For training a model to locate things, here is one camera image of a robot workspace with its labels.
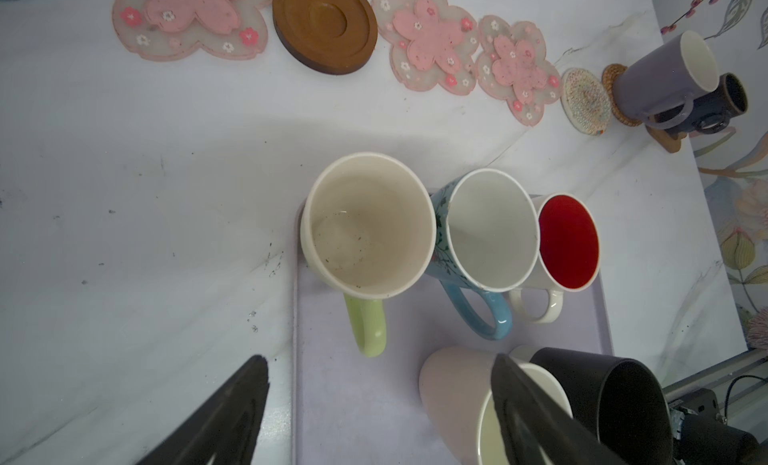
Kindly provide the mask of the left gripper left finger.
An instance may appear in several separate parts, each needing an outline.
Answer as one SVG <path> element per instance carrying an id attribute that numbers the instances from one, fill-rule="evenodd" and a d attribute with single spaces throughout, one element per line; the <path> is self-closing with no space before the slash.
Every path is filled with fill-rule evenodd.
<path id="1" fill-rule="evenodd" d="M 249 358 L 141 464 L 249 464 L 269 392 L 268 361 Z"/>

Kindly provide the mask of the small dark blue mug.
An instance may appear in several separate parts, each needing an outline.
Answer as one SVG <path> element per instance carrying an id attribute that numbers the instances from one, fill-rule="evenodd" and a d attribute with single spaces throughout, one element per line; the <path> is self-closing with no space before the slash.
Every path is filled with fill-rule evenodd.
<path id="1" fill-rule="evenodd" d="M 680 124 L 665 128 L 670 136 L 698 132 L 712 135 L 723 131 L 730 121 L 748 110 L 748 97 L 741 81 L 732 73 L 720 76 L 717 89 L 694 101 L 694 108 Z"/>

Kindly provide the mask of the woven rattan round coaster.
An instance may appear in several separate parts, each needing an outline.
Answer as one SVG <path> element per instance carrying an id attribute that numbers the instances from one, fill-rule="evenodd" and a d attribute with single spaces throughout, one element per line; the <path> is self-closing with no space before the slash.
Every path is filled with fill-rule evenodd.
<path id="1" fill-rule="evenodd" d="M 610 99 L 611 111 L 613 116 L 623 125 L 628 127 L 638 127 L 643 124 L 641 120 L 636 120 L 627 117 L 618 107 L 615 94 L 614 85 L 616 80 L 623 75 L 627 70 L 627 67 L 622 64 L 610 64 L 602 72 L 602 85 Z"/>

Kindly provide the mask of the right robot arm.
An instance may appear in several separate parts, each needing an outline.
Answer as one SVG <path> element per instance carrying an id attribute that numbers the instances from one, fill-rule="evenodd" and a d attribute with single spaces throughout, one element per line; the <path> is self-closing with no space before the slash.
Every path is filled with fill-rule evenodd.
<path id="1" fill-rule="evenodd" d="M 766 464 L 767 445 L 725 423 L 717 396 L 699 389 L 669 403 L 677 464 Z"/>

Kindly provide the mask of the white embroidered round coaster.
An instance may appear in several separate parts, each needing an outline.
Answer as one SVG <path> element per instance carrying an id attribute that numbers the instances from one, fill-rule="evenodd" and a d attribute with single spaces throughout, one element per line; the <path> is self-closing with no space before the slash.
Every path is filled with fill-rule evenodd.
<path id="1" fill-rule="evenodd" d="M 612 111 L 602 82 L 586 69 L 571 68 L 562 76 L 561 85 L 560 101 L 571 125 L 585 135 L 604 134 Z"/>

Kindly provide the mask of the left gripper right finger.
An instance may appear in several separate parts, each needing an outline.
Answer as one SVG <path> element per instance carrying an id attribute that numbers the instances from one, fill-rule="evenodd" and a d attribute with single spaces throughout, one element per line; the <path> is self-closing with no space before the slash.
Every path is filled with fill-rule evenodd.
<path id="1" fill-rule="evenodd" d="M 490 373 L 494 409 L 511 464 L 622 464 L 624 461 L 567 413 L 510 357 Z"/>

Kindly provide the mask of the pink flower coaster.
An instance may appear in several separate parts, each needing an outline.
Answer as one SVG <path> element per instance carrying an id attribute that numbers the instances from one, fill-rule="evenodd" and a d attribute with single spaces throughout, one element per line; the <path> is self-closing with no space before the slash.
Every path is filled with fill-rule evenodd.
<path id="1" fill-rule="evenodd" d="M 392 45 L 393 73 L 407 89 L 440 86 L 458 96 L 474 90 L 481 38 L 469 12 L 448 0 L 371 0 L 371 7 L 381 37 Z"/>
<path id="2" fill-rule="evenodd" d="M 263 53 L 271 0 L 114 0 L 112 23 L 130 52 L 150 61 L 181 60 L 197 50 L 226 59 Z"/>
<path id="3" fill-rule="evenodd" d="M 546 57 L 541 30 L 530 21 L 509 24 L 495 15 L 479 22 L 483 52 L 476 60 L 478 84 L 507 103 L 522 125 L 533 127 L 562 95 L 561 75 Z"/>

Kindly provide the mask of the lilac mug white inside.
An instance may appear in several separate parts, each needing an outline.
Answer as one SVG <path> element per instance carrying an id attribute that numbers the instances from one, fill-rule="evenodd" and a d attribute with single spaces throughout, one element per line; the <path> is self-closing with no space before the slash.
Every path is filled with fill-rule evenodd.
<path id="1" fill-rule="evenodd" d="M 712 51 L 698 33 L 686 31 L 628 67 L 614 94 L 627 117 L 665 130 L 684 121 L 694 101 L 718 85 Z"/>

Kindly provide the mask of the brown paw shaped coaster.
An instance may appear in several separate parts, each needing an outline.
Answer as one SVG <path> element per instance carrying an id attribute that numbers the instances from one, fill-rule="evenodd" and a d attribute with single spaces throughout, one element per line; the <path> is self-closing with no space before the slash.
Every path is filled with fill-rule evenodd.
<path id="1" fill-rule="evenodd" d="M 675 154 L 682 148 L 682 141 L 687 137 L 686 133 L 670 135 L 667 131 L 645 126 L 647 133 L 668 153 Z"/>

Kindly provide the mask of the brown wooden round coaster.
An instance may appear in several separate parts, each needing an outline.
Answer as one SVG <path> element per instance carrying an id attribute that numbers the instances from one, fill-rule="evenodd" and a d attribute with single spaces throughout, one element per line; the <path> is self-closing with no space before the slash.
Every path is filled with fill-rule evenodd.
<path id="1" fill-rule="evenodd" d="M 286 50 L 321 73 L 358 71 L 377 42 L 377 22 L 368 0 L 273 0 L 272 12 Z"/>

